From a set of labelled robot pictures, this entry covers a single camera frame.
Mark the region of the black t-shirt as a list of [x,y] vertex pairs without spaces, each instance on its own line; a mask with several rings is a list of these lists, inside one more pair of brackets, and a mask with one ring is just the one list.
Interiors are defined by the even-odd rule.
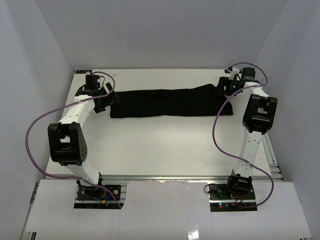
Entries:
[[209,83],[195,88],[130,90],[117,93],[119,102],[110,107],[110,117],[216,116],[227,100]]

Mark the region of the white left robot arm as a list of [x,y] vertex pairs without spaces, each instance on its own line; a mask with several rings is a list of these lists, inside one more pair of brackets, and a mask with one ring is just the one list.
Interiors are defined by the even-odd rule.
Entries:
[[51,160],[69,169],[78,178],[78,184],[80,181],[93,184],[100,192],[93,197],[99,200],[111,192],[100,188],[102,176],[87,159],[88,147],[82,127],[91,112],[102,113],[120,101],[115,86],[105,82],[106,76],[113,78],[102,71],[87,74],[85,84],[75,93],[74,105],[58,123],[51,123],[47,128]]

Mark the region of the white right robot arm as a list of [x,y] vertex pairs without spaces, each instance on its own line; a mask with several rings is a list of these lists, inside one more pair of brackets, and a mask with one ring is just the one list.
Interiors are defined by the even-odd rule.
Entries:
[[240,154],[227,154],[238,160],[226,184],[226,192],[235,199],[243,198],[251,191],[253,169],[257,169],[256,155],[263,137],[273,126],[278,105],[278,99],[269,96],[263,90],[264,85],[255,79],[256,69],[259,67],[252,65],[240,70],[233,65],[226,70],[229,76],[220,77],[217,85],[218,93],[228,97],[218,114],[237,94],[245,92],[249,96],[242,118],[244,138]]

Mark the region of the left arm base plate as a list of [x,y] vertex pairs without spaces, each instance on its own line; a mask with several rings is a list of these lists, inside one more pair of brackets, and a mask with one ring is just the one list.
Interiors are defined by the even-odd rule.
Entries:
[[112,209],[119,210],[120,207],[111,194],[101,188],[94,186],[78,186],[75,201],[75,209]]

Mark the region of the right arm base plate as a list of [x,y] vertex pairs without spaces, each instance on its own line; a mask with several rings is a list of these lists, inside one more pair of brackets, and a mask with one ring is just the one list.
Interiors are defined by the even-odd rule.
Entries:
[[256,195],[251,187],[248,193],[237,193],[233,196],[226,190],[226,184],[210,183],[204,187],[208,194],[211,213],[257,211]]

